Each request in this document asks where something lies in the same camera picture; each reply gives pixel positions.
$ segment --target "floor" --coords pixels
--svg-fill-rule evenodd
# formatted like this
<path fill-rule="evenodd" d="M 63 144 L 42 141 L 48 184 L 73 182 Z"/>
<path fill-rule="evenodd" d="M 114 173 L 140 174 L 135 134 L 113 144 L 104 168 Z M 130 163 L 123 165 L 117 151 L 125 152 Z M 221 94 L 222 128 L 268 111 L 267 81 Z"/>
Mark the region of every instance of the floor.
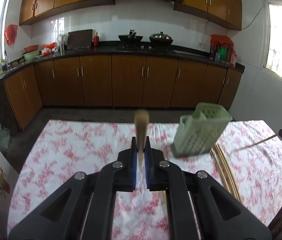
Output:
<path fill-rule="evenodd" d="M 70 109 L 42 108 L 25 128 L 23 133 L 11 137 L 5 157 L 12 167 L 20 172 L 36 139 L 50 119 L 80 122 L 131 123 L 135 109 Z M 150 122 L 178 123 L 180 116 L 193 110 L 149 110 Z"/>

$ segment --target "red bottle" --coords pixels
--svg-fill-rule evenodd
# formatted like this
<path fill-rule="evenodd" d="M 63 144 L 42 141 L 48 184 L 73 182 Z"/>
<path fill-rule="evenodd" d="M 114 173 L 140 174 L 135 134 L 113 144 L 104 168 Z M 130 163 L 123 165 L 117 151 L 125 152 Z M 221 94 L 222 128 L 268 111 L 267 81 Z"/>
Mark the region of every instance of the red bottle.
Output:
<path fill-rule="evenodd" d="M 99 45 L 99 36 L 97 32 L 96 35 L 93 37 L 93 44 L 95 47 Z"/>

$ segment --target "white wall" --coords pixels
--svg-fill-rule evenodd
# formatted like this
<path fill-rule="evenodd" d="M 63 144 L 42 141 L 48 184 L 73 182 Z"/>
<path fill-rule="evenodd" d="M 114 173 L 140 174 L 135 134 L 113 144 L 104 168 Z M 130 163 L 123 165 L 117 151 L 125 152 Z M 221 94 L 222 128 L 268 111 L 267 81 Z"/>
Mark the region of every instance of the white wall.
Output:
<path fill-rule="evenodd" d="M 10 24 L 19 25 L 21 3 L 22 0 L 9 0 L 5 26 Z M 14 45 L 8 46 L 4 39 L 4 48 L 11 61 L 22 57 L 24 47 L 27 46 L 31 46 L 31 26 L 18 26 L 17 38 Z"/>
<path fill-rule="evenodd" d="M 174 45 L 209 51 L 210 35 L 227 35 L 228 30 L 212 22 L 207 23 L 203 42 L 206 48 L 197 47 L 207 20 L 173 10 L 173 3 L 156 0 L 116 0 L 115 5 L 96 6 L 66 12 L 32 25 L 32 44 L 54 42 L 56 20 L 65 18 L 64 31 L 93 29 L 99 32 L 101 41 L 119 40 L 118 35 L 137 35 L 149 41 L 149 35 L 163 31 L 173 39 Z"/>
<path fill-rule="evenodd" d="M 261 0 L 242 0 L 242 27 L 246 27 L 262 7 Z M 246 66 L 229 112 L 237 120 L 264 120 L 275 132 L 282 129 L 282 78 L 258 68 L 262 51 L 264 9 L 251 26 L 229 31 L 238 62 Z"/>

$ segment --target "tablecloth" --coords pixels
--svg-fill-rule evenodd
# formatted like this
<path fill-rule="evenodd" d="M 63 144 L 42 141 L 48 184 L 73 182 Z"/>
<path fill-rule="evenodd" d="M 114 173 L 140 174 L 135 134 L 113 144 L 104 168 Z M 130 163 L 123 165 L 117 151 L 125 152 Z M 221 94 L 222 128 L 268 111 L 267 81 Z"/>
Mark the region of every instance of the tablecloth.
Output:
<path fill-rule="evenodd" d="M 205 170 L 219 183 L 209 154 L 176 159 L 170 150 L 178 124 L 150 123 L 152 148 L 188 172 Z M 282 206 L 282 142 L 274 138 L 249 149 L 237 149 L 274 132 L 264 121 L 230 122 L 218 139 L 239 187 L 243 205 L 268 225 Z M 50 120 L 34 144 L 13 192 L 8 234 L 35 207 L 77 171 L 100 171 L 130 148 L 134 124 Z M 137 168 L 134 192 L 117 192 L 112 239 L 168 239 L 169 225 L 160 192 L 146 189 L 144 161 Z"/>

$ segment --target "electrical outlet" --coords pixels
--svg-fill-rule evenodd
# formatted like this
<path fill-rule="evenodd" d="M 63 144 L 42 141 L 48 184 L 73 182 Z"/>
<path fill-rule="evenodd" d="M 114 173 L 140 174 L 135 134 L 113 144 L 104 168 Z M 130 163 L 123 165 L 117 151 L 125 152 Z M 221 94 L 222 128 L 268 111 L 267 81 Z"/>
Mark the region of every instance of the electrical outlet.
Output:
<path fill-rule="evenodd" d="M 205 49 L 205 43 L 198 42 L 198 47 Z"/>

